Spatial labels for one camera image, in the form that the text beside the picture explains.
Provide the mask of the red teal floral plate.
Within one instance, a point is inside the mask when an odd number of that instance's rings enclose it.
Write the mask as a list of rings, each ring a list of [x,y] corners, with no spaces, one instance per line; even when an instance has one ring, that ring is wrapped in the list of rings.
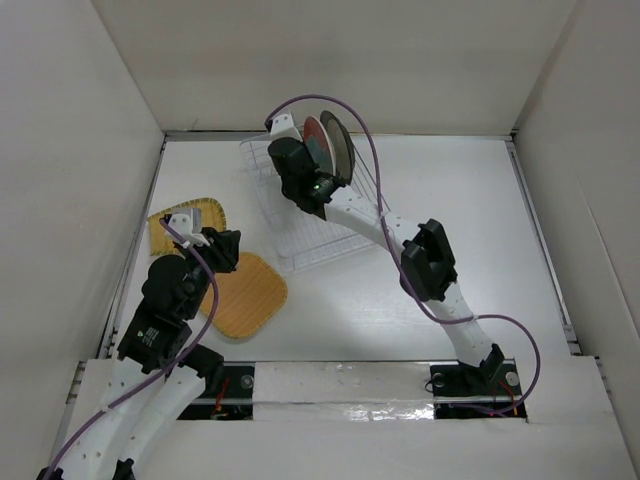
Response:
[[[308,116],[303,125],[303,142],[312,159],[324,173],[334,173],[334,153],[330,138],[320,122],[314,116]]]

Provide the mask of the brown rimmed cream plate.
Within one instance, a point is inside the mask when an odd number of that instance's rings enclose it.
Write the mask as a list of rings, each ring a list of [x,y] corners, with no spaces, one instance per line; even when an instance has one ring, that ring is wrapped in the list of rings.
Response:
[[[355,149],[351,136],[338,117],[328,110],[321,112],[320,121],[333,146],[335,176],[341,182],[350,184],[355,168]]]

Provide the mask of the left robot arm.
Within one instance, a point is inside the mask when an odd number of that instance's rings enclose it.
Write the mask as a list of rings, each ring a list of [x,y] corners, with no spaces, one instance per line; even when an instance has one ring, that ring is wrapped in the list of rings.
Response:
[[[215,276],[235,271],[241,234],[169,229],[176,255],[157,258],[116,349],[99,410],[63,445],[42,479],[137,479],[151,452],[198,396],[222,387],[223,357],[189,326]]]

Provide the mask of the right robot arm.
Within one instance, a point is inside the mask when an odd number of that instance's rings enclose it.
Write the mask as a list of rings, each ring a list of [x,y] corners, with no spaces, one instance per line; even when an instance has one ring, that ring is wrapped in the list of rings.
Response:
[[[351,186],[356,158],[351,140],[283,137],[272,141],[267,151],[283,195],[300,210],[346,227],[391,254],[403,290],[426,308],[454,347],[455,364],[434,370],[434,385],[449,397],[488,394],[499,380],[505,357],[462,295],[443,225],[434,219],[406,220],[384,209],[382,200],[359,195]]]

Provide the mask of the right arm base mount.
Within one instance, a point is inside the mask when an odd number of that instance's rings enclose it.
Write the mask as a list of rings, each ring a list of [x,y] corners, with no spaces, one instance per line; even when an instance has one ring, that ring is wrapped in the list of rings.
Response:
[[[507,359],[488,381],[455,361],[432,363],[423,384],[433,396],[437,420],[527,417],[524,404],[515,406],[522,388],[513,359]]]

